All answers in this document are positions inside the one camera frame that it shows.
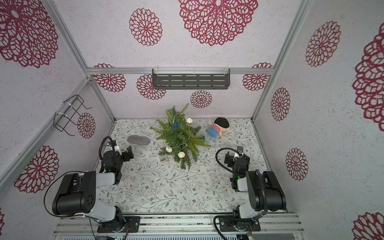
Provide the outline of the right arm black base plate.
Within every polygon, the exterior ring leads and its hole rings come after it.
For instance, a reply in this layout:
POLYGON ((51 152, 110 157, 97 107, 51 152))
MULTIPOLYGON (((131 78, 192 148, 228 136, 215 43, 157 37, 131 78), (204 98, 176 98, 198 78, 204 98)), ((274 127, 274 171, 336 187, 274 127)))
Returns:
POLYGON ((219 217, 219 226, 222 232, 259 232, 261 230, 258 220, 251 222, 219 217))

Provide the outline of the plush doll striped shirt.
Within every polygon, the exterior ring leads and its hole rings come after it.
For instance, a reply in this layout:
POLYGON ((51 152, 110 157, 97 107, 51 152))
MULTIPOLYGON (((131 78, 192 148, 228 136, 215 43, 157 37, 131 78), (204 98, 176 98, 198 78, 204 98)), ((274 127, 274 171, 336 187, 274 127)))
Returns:
POLYGON ((226 118, 216 118, 213 125, 208 127, 207 134, 212 138, 218 138, 230 129, 229 121, 226 118))

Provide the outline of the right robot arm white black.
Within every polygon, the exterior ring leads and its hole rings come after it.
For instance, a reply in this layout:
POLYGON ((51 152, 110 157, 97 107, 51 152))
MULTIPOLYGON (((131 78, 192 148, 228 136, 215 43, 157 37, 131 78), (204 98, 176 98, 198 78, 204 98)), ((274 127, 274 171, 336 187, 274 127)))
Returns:
POLYGON ((232 171, 232 189, 248 193, 249 200, 233 210, 237 219, 256 219, 267 214, 284 210, 287 205, 285 194, 272 171, 249 170, 250 158, 245 154, 226 153, 224 163, 232 171))

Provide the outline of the dark grey slotted wall shelf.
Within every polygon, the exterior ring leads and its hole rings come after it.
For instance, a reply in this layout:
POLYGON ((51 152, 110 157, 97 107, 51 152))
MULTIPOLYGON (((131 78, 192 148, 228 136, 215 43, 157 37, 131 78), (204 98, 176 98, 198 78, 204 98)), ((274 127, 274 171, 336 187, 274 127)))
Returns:
POLYGON ((231 71, 224 69, 152 69, 155 90, 227 90, 231 71))

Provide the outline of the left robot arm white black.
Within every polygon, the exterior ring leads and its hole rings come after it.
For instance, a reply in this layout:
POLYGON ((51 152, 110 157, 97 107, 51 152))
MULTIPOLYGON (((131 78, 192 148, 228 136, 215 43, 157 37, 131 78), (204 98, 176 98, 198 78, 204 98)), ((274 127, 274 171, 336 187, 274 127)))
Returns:
POLYGON ((65 174, 52 204, 55 216, 83 216, 99 224, 99 233, 120 233, 128 228, 121 209, 97 200, 96 189, 118 185, 123 163, 134 158, 132 147, 118 147, 102 155, 105 171, 65 174))

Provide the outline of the small green christmas tree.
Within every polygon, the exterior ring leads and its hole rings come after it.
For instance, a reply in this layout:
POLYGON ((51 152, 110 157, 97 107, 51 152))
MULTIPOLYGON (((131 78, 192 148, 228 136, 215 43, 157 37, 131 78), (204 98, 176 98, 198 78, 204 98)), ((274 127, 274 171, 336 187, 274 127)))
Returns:
POLYGON ((194 126, 194 121, 185 114, 188 106, 186 104, 180 111, 176 107, 167 109, 166 118, 157 119, 157 125, 150 127, 156 139, 165 145, 159 155, 172 157, 182 170, 190 169, 192 163, 199 160, 199 148, 212 147, 201 134, 202 127, 194 126))

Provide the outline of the white ball string lights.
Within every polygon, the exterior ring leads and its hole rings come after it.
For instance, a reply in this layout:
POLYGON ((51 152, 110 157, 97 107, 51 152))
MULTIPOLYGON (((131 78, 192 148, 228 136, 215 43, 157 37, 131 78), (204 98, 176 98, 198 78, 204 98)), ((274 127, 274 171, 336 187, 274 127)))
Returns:
POLYGON ((166 143, 166 152, 176 154, 179 159, 185 159, 193 136, 193 120, 191 118, 178 118, 175 116, 172 122, 164 129, 163 140, 166 143), (173 123, 178 123, 179 127, 173 129, 173 123))

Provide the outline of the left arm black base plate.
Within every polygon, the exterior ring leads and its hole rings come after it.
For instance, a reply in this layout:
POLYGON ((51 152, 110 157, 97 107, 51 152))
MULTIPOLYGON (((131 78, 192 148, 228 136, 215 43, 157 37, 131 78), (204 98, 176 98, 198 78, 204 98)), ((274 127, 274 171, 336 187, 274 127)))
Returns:
POLYGON ((113 220, 100 223, 97 233, 137 233, 141 218, 139 216, 125 216, 124 220, 113 220))

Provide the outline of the grey oval stone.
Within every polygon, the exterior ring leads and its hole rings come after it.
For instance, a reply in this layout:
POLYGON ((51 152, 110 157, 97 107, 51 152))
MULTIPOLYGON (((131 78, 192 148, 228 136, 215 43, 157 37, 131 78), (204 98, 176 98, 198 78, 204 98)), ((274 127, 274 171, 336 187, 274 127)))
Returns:
POLYGON ((127 138, 127 141, 131 144, 135 145, 141 145, 141 146, 146 146, 150 144, 150 139, 145 136, 139 136, 139 135, 130 135, 127 138))

